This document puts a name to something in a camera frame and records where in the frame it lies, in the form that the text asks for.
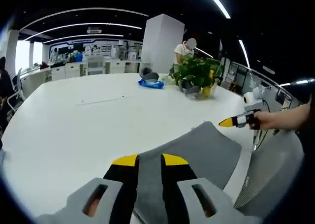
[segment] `monitor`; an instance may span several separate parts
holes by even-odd
[[[65,54],[69,52],[69,47],[63,47],[58,49],[58,54]]]
[[[76,43],[73,45],[73,50],[77,50],[78,52],[84,52],[85,47],[83,46],[83,43]]]

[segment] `bright window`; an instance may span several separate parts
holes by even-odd
[[[17,74],[19,69],[26,69],[30,64],[30,42],[28,41],[18,41],[16,45],[15,53],[15,73]]]
[[[34,42],[33,65],[35,63],[41,64],[42,59],[43,59],[43,44],[39,42]]]

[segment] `potted plant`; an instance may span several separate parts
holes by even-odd
[[[195,92],[202,92],[204,97],[209,97],[217,85],[223,72],[220,61],[206,58],[196,58],[189,55],[182,56],[181,64],[174,65],[174,79],[180,88],[194,87]]]

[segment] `white pillar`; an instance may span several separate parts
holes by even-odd
[[[157,73],[168,73],[174,62],[174,49],[183,41],[185,24],[167,16],[158,15],[147,21],[141,60],[150,62]]]
[[[225,60],[225,58],[221,59],[221,63],[222,64],[224,64],[224,60]],[[225,79],[226,79],[228,70],[230,68],[230,64],[231,64],[231,61],[230,61],[229,58],[227,58],[226,61],[225,61],[225,65],[224,65],[224,72],[223,72],[223,80],[222,81],[225,81]]]
[[[16,45],[18,43],[19,31],[18,30],[10,30],[8,32],[8,42],[5,53],[6,63],[5,69],[9,73],[11,79],[16,75],[15,74],[15,52]]]
[[[42,57],[42,61],[45,62],[45,63],[48,63],[48,61],[49,61],[49,47],[50,47],[50,45],[43,44],[43,57]]]
[[[34,42],[30,43],[29,67],[33,66]]]

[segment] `white shirt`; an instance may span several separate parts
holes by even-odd
[[[174,64],[178,64],[177,59],[176,59],[176,53],[179,53],[182,56],[191,54],[192,56],[194,55],[194,51],[191,49],[187,49],[184,45],[185,42],[179,44],[176,46],[176,48],[174,49]]]

